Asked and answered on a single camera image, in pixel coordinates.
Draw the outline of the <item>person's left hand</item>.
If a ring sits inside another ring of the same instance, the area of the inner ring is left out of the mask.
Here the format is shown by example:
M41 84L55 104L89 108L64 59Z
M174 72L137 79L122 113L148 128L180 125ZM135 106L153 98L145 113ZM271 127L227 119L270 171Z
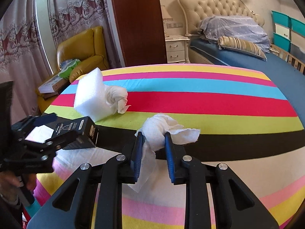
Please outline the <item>person's left hand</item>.
M26 174L26 187L29 191L34 191L36 187L36 174ZM17 188L21 186L17 176L11 171L1 172L1 194L7 198L16 194Z

